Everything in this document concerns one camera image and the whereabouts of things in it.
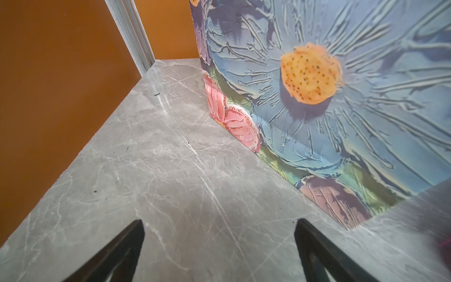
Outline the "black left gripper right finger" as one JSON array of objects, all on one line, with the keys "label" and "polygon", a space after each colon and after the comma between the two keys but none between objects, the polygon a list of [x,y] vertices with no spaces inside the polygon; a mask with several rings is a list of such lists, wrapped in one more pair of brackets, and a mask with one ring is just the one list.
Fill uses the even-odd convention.
[{"label": "black left gripper right finger", "polygon": [[294,238],[306,281],[377,281],[307,219],[298,220]]}]

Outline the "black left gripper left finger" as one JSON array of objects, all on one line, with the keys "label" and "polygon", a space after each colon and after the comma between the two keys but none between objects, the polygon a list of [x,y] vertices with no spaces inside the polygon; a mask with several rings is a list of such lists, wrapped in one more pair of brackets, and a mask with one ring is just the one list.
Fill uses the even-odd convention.
[{"label": "black left gripper left finger", "polygon": [[66,282],[131,282],[145,237],[142,220],[134,220]]}]

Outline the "floral paper bag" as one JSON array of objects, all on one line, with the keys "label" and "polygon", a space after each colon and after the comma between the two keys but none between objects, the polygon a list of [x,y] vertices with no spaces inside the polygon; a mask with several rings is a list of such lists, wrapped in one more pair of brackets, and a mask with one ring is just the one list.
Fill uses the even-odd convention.
[{"label": "floral paper bag", "polygon": [[210,116],[350,230],[451,178],[449,1],[190,1]]}]

